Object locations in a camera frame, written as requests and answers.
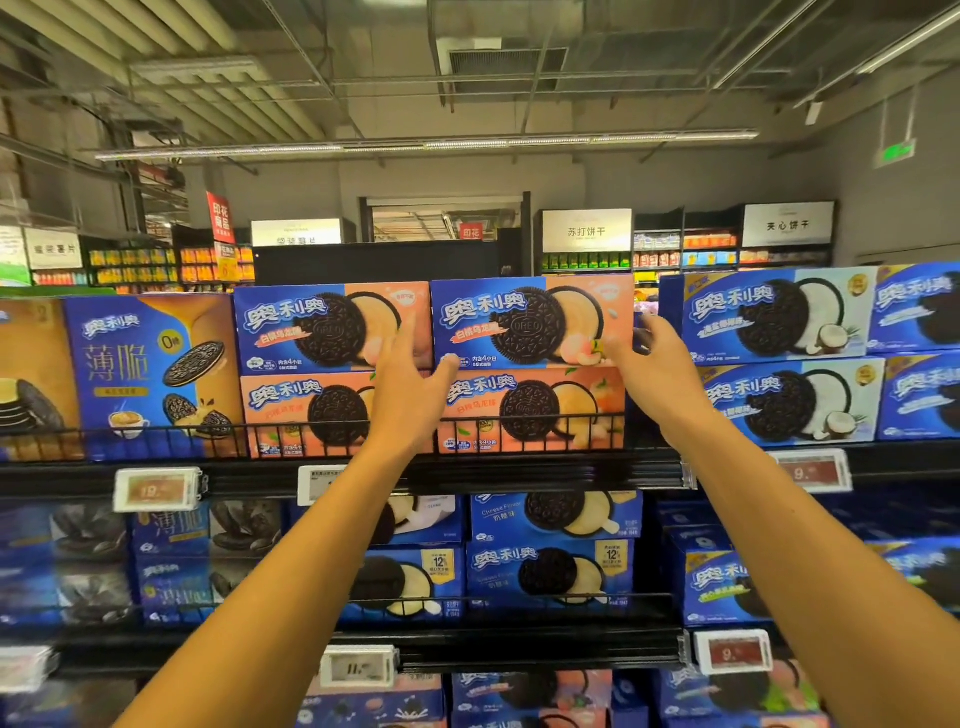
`fluorescent light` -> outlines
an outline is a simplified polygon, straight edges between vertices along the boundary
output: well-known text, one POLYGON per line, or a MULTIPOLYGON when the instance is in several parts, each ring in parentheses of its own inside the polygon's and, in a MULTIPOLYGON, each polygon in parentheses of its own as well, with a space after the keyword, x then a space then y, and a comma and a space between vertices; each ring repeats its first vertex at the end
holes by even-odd
POLYGON ((862 76, 867 73, 873 73, 881 66, 886 65, 893 59, 897 59, 907 51, 916 48, 928 38, 937 35, 945 28, 953 25, 960 20, 960 5, 955 5, 950 10, 944 12, 939 17, 934 18, 922 28, 917 29, 909 36, 899 40, 894 45, 887 48, 882 53, 877 54, 869 61, 856 69, 856 74, 862 76))
POLYGON ((293 144, 254 144, 230 147, 140 147, 97 152, 100 161, 133 159, 204 159, 221 157, 278 157, 292 155, 403 154, 423 152, 468 152, 524 147, 589 147, 661 142, 749 141, 756 129, 718 129, 661 132, 611 132, 582 134, 531 134, 526 136, 454 137, 449 139, 356 139, 341 142, 302 142, 293 144))

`hand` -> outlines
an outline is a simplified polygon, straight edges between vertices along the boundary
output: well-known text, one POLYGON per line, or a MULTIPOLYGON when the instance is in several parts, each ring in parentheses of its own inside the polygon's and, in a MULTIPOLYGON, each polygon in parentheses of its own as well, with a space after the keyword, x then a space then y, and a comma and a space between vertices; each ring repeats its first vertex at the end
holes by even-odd
POLYGON ((630 397, 650 416, 670 440, 684 422, 711 417, 715 410, 704 392, 693 358, 673 327, 660 316, 645 314, 646 329, 637 334, 649 348, 647 355, 634 351, 633 342, 604 339, 604 353, 627 385, 630 397))
POLYGON ((453 384, 460 357, 448 354, 433 376, 423 378, 414 364, 416 316, 383 343, 376 362, 370 437, 378 447, 413 457, 433 435, 444 413, 446 393, 453 384))

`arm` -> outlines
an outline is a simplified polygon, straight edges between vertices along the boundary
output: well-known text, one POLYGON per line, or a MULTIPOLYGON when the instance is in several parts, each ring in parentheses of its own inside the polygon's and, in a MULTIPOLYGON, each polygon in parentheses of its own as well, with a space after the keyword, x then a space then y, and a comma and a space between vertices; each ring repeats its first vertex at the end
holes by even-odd
POLYGON ((458 360, 423 379, 414 323, 384 344, 370 437, 330 489, 134 700, 118 728, 290 728, 380 512, 444 410, 458 360))
POLYGON ((680 337, 607 351, 634 401, 693 466, 777 626, 850 728, 960 725, 960 624, 713 409, 680 337))

